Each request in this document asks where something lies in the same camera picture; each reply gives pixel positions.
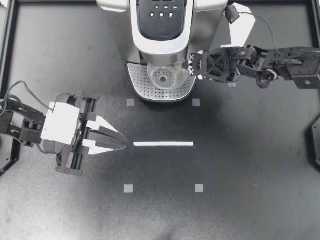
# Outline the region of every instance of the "coffee maker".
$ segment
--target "coffee maker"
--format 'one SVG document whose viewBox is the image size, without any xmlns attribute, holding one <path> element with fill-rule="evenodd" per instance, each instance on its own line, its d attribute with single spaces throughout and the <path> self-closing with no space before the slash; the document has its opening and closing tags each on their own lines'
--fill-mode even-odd
<svg viewBox="0 0 320 240">
<path fill-rule="evenodd" d="M 177 102 L 196 76 L 183 64 L 209 50 L 227 0 L 97 0 L 127 66 L 136 94 L 146 101 Z"/>
</svg>

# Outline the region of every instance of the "black wire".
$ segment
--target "black wire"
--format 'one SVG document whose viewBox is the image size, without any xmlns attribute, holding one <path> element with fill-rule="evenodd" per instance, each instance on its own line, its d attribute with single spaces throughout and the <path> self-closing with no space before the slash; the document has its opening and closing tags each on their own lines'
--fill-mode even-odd
<svg viewBox="0 0 320 240">
<path fill-rule="evenodd" d="M 320 51 L 306 51 L 300 55 L 297 55 L 297 56 L 288 56 L 288 59 L 297 59 L 297 58 L 300 58 L 306 54 L 320 54 Z"/>
<path fill-rule="evenodd" d="M 22 101 L 20 100 L 20 98 L 18 98 L 16 95 L 13 95 L 13 94 L 9 94 L 8 98 L 16 100 L 18 102 L 18 104 L 20 105 L 22 111 L 25 111 L 25 106 L 22 104 Z"/>
<path fill-rule="evenodd" d="M 250 13 L 250 12 L 239 12 L 239 14 L 248 14 L 248 15 L 252 15 L 260 20 L 262 20 L 263 22 L 265 22 L 265 24 L 268 26 L 269 30 L 270 30 L 270 33 L 271 33 L 271 36 L 272 36 L 272 43 L 273 43 L 273 47 L 274 47 L 274 50 L 279 54 L 280 57 L 282 57 L 282 53 L 279 51 L 279 49 L 277 48 L 276 46 L 276 39 L 275 39 L 275 35 L 274 35 L 274 32 L 272 31 L 272 28 L 271 28 L 271 25 L 270 23 L 262 16 L 259 16 L 259 15 L 256 15 L 254 13 Z"/>
<path fill-rule="evenodd" d="M 39 143 L 36 143 L 35 145 L 36 145 L 36 147 L 38 148 L 38 150 L 39 150 L 41 153 L 43 153 L 43 154 L 49 154 L 48 152 L 46 152 L 46 151 L 44 151 L 44 150 L 41 149 Z"/>
<path fill-rule="evenodd" d="M 17 86 L 18 84 L 23 84 L 26 91 L 31 94 L 35 100 L 37 100 L 38 103 L 40 103 L 42 106 L 44 106 L 46 109 L 49 109 L 51 111 L 53 111 L 53 109 L 51 109 L 49 106 L 47 106 L 46 104 L 44 104 L 27 86 L 27 83 L 25 81 L 17 81 L 15 84 L 13 84 L 11 87 L 9 87 L 8 91 L 6 92 L 6 94 L 4 95 L 4 106 L 2 108 L 2 112 L 0 113 L 0 117 L 5 113 L 5 111 L 7 110 L 7 106 L 8 106 L 8 99 L 9 99 L 9 93 L 10 91 Z"/>
</svg>

